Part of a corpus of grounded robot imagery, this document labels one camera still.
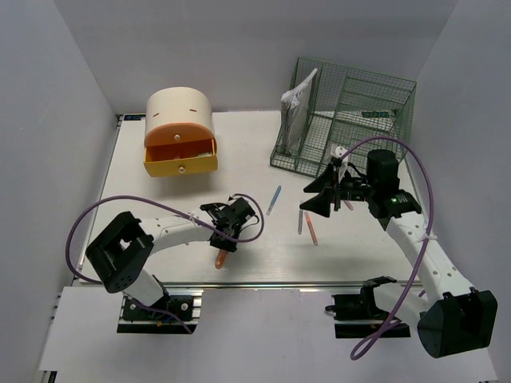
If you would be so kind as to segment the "grey white manual booklet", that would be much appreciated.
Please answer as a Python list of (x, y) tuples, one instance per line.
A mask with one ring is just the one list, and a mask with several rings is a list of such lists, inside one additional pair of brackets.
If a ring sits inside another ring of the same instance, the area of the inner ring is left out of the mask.
[(318, 69), (314, 68), (296, 87), (281, 96), (281, 140), (279, 146), (282, 154), (290, 156), (297, 151), (306, 124), (311, 90), (317, 72)]

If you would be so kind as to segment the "blue highlighter pen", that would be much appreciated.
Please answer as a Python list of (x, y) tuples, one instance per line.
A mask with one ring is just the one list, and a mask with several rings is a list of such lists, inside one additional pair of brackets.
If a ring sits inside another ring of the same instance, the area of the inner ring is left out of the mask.
[(274, 208), (274, 206), (276, 204), (276, 201), (279, 198), (279, 194), (280, 194), (281, 190), (282, 190), (282, 186), (278, 185), (276, 190), (275, 190), (275, 192), (274, 192), (274, 194), (273, 194), (273, 196), (272, 196), (272, 198), (271, 198), (270, 203), (268, 204), (266, 215), (270, 215), (271, 214), (271, 212), (272, 212), (272, 210), (273, 210), (273, 208)]

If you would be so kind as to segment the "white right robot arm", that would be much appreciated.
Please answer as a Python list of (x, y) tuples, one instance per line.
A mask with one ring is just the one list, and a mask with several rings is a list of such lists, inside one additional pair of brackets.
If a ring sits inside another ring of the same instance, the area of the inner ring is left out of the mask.
[(383, 276), (366, 280), (356, 308), (370, 318), (393, 314), (390, 326), (403, 322), (418, 334), (434, 358), (489, 346), (497, 300), (480, 291), (450, 261), (438, 240), (427, 233), (426, 217), (417, 200), (401, 189), (399, 163), (392, 151), (375, 149), (366, 158), (366, 173), (352, 176), (354, 165), (341, 146), (331, 150), (324, 172), (304, 188), (313, 198), (303, 211), (329, 217), (342, 201), (365, 202), (370, 214), (398, 244), (422, 283), (424, 296), (407, 293)]

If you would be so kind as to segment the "cream round drawer box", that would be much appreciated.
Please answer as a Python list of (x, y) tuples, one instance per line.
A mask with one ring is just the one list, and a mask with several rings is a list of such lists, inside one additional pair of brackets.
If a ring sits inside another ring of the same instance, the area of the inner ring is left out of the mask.
[[(199, 90), (172, 87), (147, 101), (144, 166), (151, 177), (183, 176), (218, 169), (209, 99)], [(198, 158), (203, 152), (215, 156)]]

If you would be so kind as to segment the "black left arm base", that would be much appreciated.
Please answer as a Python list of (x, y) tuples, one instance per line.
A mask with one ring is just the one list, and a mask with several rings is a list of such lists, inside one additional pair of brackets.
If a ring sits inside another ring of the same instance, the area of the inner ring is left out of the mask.
[(199, 321), (201, 297), (185, 294), (164, 296), (146, 308), (124, 296), (117, 332), (119, 334), (192, 334)]

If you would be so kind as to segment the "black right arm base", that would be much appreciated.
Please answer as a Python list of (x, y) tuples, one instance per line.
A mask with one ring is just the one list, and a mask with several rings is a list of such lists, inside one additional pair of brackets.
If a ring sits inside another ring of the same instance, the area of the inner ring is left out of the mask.
[(337, 294), (325, 312), (333, 317), (336, 339), (364, 339), (375, 333), (388, 313), (377, 309), (371, 314), (357, 294)]

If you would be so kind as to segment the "pink purple highlighter pen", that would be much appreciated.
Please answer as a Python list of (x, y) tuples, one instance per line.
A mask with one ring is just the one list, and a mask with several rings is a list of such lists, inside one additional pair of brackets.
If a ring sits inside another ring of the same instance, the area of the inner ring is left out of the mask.
[(344, 200), (343, 202), (345, 203), (345, 205), (348, 207), (348, 209), (349, 209), (350, 211), (353, 211), (353, 210), (354, 210), (353, 205), (352, 205), (349, 201)]

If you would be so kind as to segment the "orange highlighter pen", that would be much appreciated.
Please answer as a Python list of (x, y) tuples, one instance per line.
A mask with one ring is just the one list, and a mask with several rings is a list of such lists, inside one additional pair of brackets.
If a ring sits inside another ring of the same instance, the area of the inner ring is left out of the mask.
[(315, 229), (314, 229), (314, 225), (312, 223), (311, 216), (310, 216), (308, 211), (304, 212), (304, 217), (305, 217), (305, 220), (306, 220), (306, 223), (307, 223), (307, 227), (308, 227), (309, 233), (311, 235), (311, 240), (312, 240), (314, 246), (318, 246), (319, 242), (318, 242), (318, 239), (317, 239), (317, 235), (315, 233)]

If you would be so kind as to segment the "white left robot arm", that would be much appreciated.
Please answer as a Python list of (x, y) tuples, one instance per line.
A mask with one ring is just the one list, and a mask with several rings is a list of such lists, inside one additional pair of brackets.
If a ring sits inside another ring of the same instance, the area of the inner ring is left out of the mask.
[(173, 214), (138, 219), (124, 211), (88, 245), (85, 255), (108, 293), (122, 292), (140, 304), (150, 318), (161, 318), (168, 311), (170, 297), (162, 283), (145, 270), (149, 257), (198, 242), (234, 252), (240, 232), (255, 216), (243, 197), (203, 204), (187, 218)]

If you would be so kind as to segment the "orange transparent correction tape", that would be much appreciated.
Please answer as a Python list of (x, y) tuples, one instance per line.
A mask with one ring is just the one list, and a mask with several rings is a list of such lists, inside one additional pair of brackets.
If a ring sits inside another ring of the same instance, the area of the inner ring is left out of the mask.
[(223, 267), (227, 257), (228, 257), (228, 252), (227, 251), (219, 250), (219, 253), (216, 256), (216, 260), (215, 260), (215, 268), (217, 270), (220, 270)]

